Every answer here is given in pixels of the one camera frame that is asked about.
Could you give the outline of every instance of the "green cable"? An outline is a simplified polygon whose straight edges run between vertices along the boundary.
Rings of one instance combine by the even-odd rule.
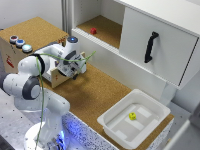
[[[39,141],[40,131],[41,131],[41,128],[42,128],[43,113],[44,113],[44,86],[43,86],[42,75],[41,75],[41,72],[40,72],[40,66],[39,66],[39,62],[38,62],[37,57],[36,57],[36,62],[37,62],[37,68],[38,68],[38,71],[39,71],[39,74],[40,74],[40,80],[41,80],[41,83],[42,83],[42,115],[41,115],[40,130],[38,132],[35,150],[37,149],[37,145],[38,145],[38,141]]]
[[[60,58],[60,57],[57,57],[57,56],[54,56],[54,55],[51,55],[51,54],[46,54],[46,53],[39,54],[39,55],[48,55],[48,56],[55,57],[55,58],[58,58],[58,59],[61,59],[61,60],[64,60],[64,61],[69,61],[69,62],[79,62],[79,61],[83,61],[83,60],[86,60],[85,62],[87,62],[90,59],[90,57],[92,57],[95,53],[96,53],[96,51],[94,51],[90,56],[88,56],[84,59],[80,59],[80,60],[67,60],[67,59],[63,59],[63,58]],[[41,72],[40,72],[38,57],[36,57],[36,62],[37,62],[37,68],[38,68],[38,71],[39,71],[39,74],[40,74],[40,80],[41,80],[41,83],[42,83],[42,116],[41,116],[40,130],[38,132],[35,150],[37,149],[37,145],[38,145],[38,141],[39,141],[39,137],[40,137],[40,131],[41,131],[41,128],[42,128],[42,120],[43,120],[43,113],[44,113],[44,86],[43,86],[43,81],[42,81],[42,75],[41,75]]]

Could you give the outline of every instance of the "cabinet door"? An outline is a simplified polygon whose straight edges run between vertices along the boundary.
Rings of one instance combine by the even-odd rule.
[[[152,60],[145,63],[153,32],[159,36],[153,40]],[[196,42],[191,34],[126,8],[119,53],[175,85],[180,84]]]

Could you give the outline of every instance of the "white tray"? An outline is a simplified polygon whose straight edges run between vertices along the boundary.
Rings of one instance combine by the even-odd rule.
[[[136,120],[129,113],[136,113]],[[170,109],[140,90],[133,90],[98,118],[105,133],[125,149],[136,149],[169,115]]]

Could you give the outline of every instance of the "black handle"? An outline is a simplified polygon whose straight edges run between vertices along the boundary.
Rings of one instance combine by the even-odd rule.
[[[152,47],[153,47],[153,40],[154,40],[155,38],[157,38],[158,36],[159,36],[158,33],[153,32],[153,33],[152,33],[152,36],[151,36],[150,39],[149,39],[149,42],[148,42],[148,45],[147,45],[146,54],[145,54],[145,60],[144,60],[145,63],[148,63],[148,62],[150,62],[150,61],[153,59],[153,58],[151,57],[151,50],[152,50]]]

